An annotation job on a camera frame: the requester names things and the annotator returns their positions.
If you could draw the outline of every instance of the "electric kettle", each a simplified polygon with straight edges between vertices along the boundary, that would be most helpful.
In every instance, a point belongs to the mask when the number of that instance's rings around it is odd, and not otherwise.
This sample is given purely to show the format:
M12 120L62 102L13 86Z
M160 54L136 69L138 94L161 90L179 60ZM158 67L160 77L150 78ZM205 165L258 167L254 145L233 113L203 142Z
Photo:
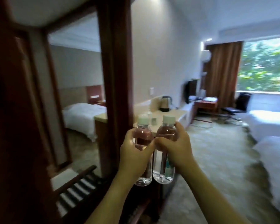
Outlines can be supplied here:
M161 99L160 111L162 112L169 112L170 105L172 105L172 97L170 96L163 96Z

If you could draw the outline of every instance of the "headboard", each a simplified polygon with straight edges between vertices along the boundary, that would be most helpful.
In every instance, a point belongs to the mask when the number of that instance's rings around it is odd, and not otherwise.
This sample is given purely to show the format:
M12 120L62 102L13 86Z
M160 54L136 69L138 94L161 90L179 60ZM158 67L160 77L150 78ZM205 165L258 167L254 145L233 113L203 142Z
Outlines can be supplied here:
M97 101L103 100L103 87L96 85L63 88L59 89L59 95L62 108L77 103L97 104Z
M97 104L103 99L102 85L86 86L87 100L91 105Z

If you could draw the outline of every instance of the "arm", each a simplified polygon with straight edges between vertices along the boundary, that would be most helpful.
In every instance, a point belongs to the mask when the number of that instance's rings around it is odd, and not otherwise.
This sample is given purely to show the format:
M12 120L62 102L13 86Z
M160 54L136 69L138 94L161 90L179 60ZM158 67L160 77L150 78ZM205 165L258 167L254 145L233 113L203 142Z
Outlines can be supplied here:
M132 142L133 129L126 134L120 148L118 172L101 203L93 211L86 224L118 223L123 204L136 180L145 172L147 163L155 150L150 143L145 150L135 148Z
M199 207L209 224L248 224L213 186L194 160L190 137L180 123L176 123L179 139L176 142L166 138L154 140L158 148L169 154L169 159L174 163L183 178L192 190Z

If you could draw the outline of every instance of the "green foliage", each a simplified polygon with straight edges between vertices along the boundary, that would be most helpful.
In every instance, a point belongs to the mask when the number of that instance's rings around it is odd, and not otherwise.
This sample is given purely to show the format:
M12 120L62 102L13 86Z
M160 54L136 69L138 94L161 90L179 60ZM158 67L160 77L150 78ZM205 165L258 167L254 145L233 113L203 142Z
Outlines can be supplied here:
M280 92L280 45L246 42L237 84L237 90Z

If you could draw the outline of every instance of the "television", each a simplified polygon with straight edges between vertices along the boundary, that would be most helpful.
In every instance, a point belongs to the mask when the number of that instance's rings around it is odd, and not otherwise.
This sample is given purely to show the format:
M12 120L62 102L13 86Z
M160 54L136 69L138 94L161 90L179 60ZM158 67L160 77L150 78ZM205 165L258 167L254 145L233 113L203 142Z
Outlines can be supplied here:
M192 101L191 99L189 99L189 96L196 97L197 81L197 79L190 80L186 83L184 87L184 100L187 104L189 104Z

